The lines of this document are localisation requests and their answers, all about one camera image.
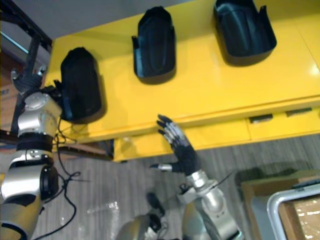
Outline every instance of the robot forearm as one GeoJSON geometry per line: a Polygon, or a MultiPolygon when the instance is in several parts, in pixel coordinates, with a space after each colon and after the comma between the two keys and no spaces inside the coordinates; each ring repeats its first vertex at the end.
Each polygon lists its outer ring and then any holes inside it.
{"type": "Polygon", "coordinates": [[[2,240],[29,240],[43,201],[58,191],[52,145],[61,112],[48,94],[36,92],[25,99],[24,113],[18,119],[17,152],[1,186],[2,240]]]}

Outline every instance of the drawer handle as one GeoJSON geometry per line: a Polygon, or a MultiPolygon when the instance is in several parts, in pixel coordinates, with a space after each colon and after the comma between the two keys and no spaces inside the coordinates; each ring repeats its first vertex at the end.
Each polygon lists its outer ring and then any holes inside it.
{"type": "Polygon", "coordinates": [[[265,115],[260,115],[260,116],[249,117],[249,120],[250,120],[251,124],[258,124],[258,123],[270,121],[273,118],[274,118],[274,116],[272,114],[265,114],[265,115]]]}
{"type": "Polygon", "coordinates": [[[312,111],[312,108],[311,107],[307,107],[307,108],[301,108],[301,109],[286,111],[285,114],[289,118],[289,117],[292,117],[292,116],[305,114],[305,113],[308,113],[308,112],[311,112],[311,111],[312,111]]]}

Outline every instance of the yellow drawer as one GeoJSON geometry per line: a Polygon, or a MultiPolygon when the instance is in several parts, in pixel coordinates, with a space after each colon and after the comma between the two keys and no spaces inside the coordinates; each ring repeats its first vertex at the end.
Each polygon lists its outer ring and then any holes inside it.
{"type": "MultiPolygon", "coordinates": [[[[184,129],[196,150],[236,145],[250,140],[244,119],[184,129]]],[[[121,137],[114,141],[114,161],[171,153],[170,145],[159,133],[121,137]]]]}
{"type": "MultiPolygon", "coordinates": [[[[320,133],[320,108],[298,115],[273,114],[269,121],[251,123],[249,118],[184,129],[196,150],[247,144],[320,133]]],[[[158,133],[121,137],[114,141],[114,161],[171,153],[158,133]]]]}
{"type": "Polygon", "coordinates": [[[253,142],[313,134],[320,132],[320,108],[289,117],[285,112],[276,113],[265,122],[246,122],[253,142]]]}

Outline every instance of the yellow shelf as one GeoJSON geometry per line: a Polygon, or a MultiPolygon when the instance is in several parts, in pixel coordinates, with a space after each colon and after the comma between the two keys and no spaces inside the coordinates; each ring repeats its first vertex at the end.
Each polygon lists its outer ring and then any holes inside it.
{"type": "MultiPolygon", "coordinates": [[[[266,122],[250,123],[249,119],[241,119],[185,128],[184,132],[196,150],[319,134],[320,108],[290,117],[276,113],[266,122]]],[[[171,152],[169,144],[159,133],[122,137],[114,141],[115,162],[171,152]]]]}
{"type": "MultiPolygon", "coordinates": [[[[85,47],[97,59],[107,104],[101,119],[75,125],[65,134],[85,143],[152,133],[157,114],[194,127],[320,106],[320,46],[316,44],[320,21],[313,22],[320,12],[304,3],[299,10],[304,16],[311,11],[313,17],[300,21],[282,1],[255,3],[258,8],[267,5],[277,46],[264,61],[246,67],[223,60],[215,36],[213,0],[166,8],[176,31],[177,66],[175,77],[159,85],[140,82],[133,70],[131,36],[137,34],[142,14],[57,38],[46,85],[61,79],[60,65],[71,49],[85,47]]],[[[290,3],[291,9],[298,3],[290,3]]],[[[310,3],[319,7],[319,1],[310,3]]],[[[69,126],[63,122],[61,128],[69,126]]]]}

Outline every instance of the cardboard box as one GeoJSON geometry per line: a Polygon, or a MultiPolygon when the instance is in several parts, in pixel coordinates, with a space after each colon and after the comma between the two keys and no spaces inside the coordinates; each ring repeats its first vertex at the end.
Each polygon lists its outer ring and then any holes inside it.
{"type": "Polygon", "coordinates": [[[9,131],[11,129],[18,94],[19,92],[13,84],[1,87],[0,127],[2,130],[9,131]]]}
{"type": "MultiPolygon", "coordinates": [[[[289,190],[293,185],[320,178],[319,170],[300,170],[289,176],[271,177],[245,181],[241,183],[246,210],[250,219],[251,229],[255,240],[262,240],[258,223],[253,212],[251,202],[253,197],[271,196],[272,194],[289,190]]],[[[282,203],[279,206],[279,215],[288,240],[304,240],[305,234],[300,221],[293,217],[297,215],[292,202],[282,203]]]]}

